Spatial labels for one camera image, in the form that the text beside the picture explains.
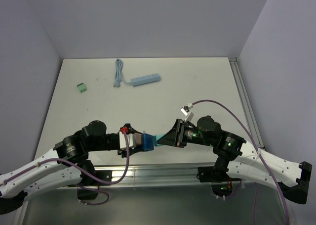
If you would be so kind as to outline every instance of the light blue usb hub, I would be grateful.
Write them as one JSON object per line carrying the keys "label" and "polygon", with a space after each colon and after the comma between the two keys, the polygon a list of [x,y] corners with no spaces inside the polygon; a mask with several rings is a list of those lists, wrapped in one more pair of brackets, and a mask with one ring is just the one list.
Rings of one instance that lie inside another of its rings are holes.
{"label": "light blue usb hub", "polygon": [[142,76],[138,78],[132,78],[130,80],[130,83],[132,84],[133,87],[146,84],[146,83],[152,83],[152,82],[157,82],[160,81],[160,75],[158,73],[147,75],[147,76]]}

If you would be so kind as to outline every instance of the green terminal block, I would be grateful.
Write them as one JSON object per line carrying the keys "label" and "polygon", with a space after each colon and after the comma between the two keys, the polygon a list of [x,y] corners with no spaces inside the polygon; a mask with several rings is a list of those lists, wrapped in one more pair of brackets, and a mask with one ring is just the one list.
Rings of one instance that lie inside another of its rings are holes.
{"label": "green terminal block", "polygon": [[78,85],[77,85],[77,88],[78,88],[78,90],[79,90],[81,93],[83,93],[83,92],[85,92],[85,91],[87,90],[87,87],[86,87],[85,84],[83,84],[83,83],[78,84]]}

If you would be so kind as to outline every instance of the white table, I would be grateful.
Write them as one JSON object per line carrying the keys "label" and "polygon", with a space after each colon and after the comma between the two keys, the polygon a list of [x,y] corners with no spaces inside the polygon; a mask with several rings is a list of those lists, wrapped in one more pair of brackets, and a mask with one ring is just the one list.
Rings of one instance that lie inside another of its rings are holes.
{"label": "white table", "polygon": [[[107,133],[116,133],[125,123],[149,134],[163,134],[177,118],[180,108],[200,99],[213,99],[231,109],[247,125],[228,58],[126,58],[123,75],[127,81],[159,73],[161,81],[138,87],[121,84],[114,88],[115,59],[66,59],[63,62],[36,157],[51,149],[93,120],[103,121]],[[77,84],[87,91],[80,93]],[[211,115],[222,129],[249,140],[238,122],[220,106],[201,103],[193,108],[197,120]],[[132,165],[215,162],[211,147],[163,146],[153,152],[137,153]],[[123,165],[116,151],[90,152],[94,165]]]}

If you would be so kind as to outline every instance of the blue connector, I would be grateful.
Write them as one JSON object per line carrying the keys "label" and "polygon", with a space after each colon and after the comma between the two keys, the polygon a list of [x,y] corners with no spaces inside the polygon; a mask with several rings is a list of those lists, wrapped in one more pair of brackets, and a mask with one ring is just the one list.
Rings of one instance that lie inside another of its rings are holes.
{"label": "blue connector", "polygon": [[153,151],[154,149],[154,136],[149,134],[142,134],[143,137],[143,150],[145,152]]}

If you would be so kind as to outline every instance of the red clip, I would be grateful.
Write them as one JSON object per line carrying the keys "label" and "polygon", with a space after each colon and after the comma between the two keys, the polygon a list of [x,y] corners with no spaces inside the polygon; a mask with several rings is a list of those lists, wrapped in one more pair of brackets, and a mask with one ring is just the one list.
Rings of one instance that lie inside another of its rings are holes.
{"label": "red clip", "polygon": [[122,134],[123,134],[124,132],[126,132],[126,133],[128,134],[128,129],[127,129],[127,127],[122,128],[120,131],[122,132]]}

